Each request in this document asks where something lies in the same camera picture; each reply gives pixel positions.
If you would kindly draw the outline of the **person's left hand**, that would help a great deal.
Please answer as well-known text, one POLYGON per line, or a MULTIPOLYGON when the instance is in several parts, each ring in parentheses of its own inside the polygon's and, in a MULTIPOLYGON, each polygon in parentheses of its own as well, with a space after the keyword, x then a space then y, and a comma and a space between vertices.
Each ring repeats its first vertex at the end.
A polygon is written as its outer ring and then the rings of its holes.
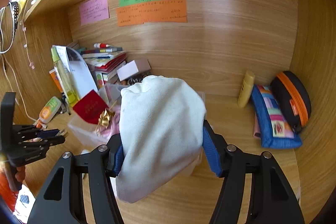
POLYGON ((15 174, 15 178, 18 182, 23 182, 26 176, 26 169, 25 166, 17 167, 17 172, 15 174))

